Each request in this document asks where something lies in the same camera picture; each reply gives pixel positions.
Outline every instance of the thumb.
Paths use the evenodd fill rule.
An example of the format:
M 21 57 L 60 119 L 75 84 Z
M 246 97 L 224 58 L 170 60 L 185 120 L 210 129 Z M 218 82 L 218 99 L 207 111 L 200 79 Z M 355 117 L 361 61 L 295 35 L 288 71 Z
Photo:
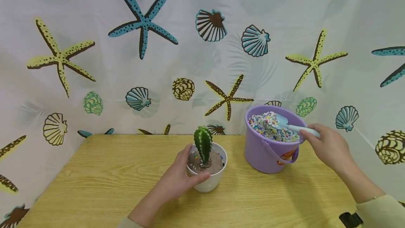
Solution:
M 200 183 L 203 183 L 206 180 L 208 180 L 209 177 L 211 177 L 211 174 L 209 172 L 203 172 L 193 177 L 190 177 L 188 180 L 189 187 L 192 188 Z
M 300 134 L 308 140 L 308 142 L 311 144 L 312 148 L 317 148 L 322 142 L 316 138 L 312 133 L 307 132 L 306 130 L 300 130 Z

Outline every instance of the purple bucket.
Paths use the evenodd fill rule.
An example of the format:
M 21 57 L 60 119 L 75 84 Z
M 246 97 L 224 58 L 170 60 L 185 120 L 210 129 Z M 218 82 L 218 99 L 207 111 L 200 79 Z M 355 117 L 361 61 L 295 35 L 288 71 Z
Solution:
M 253 115 L 273 111 L 288 119 L 291 125 L 306 127 L 307 125 L 299 116 L 287 109 L 277 106 L 261 105 L 251 107 L 245 114 L 245 159 L 256 170 L 264 173 L 277 173 L 284 168 L 284 164 L 292 164 L 298 158 L 299 145 L 304 142 L 279 142 L 260 135 L 249 124 Z

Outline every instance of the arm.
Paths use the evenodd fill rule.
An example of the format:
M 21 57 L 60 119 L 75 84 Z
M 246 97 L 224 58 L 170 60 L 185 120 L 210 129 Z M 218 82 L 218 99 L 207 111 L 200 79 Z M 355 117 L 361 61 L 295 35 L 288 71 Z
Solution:
M 333 169 L 346 184 L 357 203 L 357 214 L 364 228 L 396 228 L 405 224 L 405 208 L 386 195 L 356 165 L 346 140 L 335 130 L 321 124 L 310 125 L 318 131 L 321 139 L 311 133 L 300 131 L 308 140 L 315 154 Z
M 166 202 L 179 198 L 189 189 L 205 182 L 211 175 L 208 172 L 194 177 L 187 176 L 187 161 L 192 145 L 180 151 L 168 170 L 160 178 L 152 190 L 124 218 L 117 228 L 146 228 L 152 225 L 160 207 Z

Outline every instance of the sticker on bucket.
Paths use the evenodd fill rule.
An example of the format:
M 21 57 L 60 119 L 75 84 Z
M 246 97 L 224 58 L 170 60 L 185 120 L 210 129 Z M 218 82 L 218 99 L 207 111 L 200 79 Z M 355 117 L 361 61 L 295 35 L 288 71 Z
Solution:
M 292 151 L 284 153 L 280 158 L 283 160 L 289 160 L 293 156 L 295 150 L 296 150 L 296 148 Z M 277 161 L 277 165 L 282 166 L 282 165 L 284 165 L 284 163 Z

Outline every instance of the bucket handle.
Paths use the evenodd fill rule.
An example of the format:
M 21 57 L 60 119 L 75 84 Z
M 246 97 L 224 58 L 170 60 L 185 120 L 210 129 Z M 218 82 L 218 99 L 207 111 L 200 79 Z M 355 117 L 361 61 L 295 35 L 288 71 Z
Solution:
M 295 149 L 294 153 L 292 154 L 291 160 L 284 160 L 282 158 L 280 158 L 274 151 L 273 149 L 270 147 L 269 143 L 262 140 L 262 145 L 264 147 L 264 149 L 266 149 L 266 151 L 276 160 L 278 160 L 280 163 L 283 164 L 292 164 L 294 163 L 297 158 L 298 158 L 298 152 L 299 152 L 299 146 L 297 146 L 297 148 Z

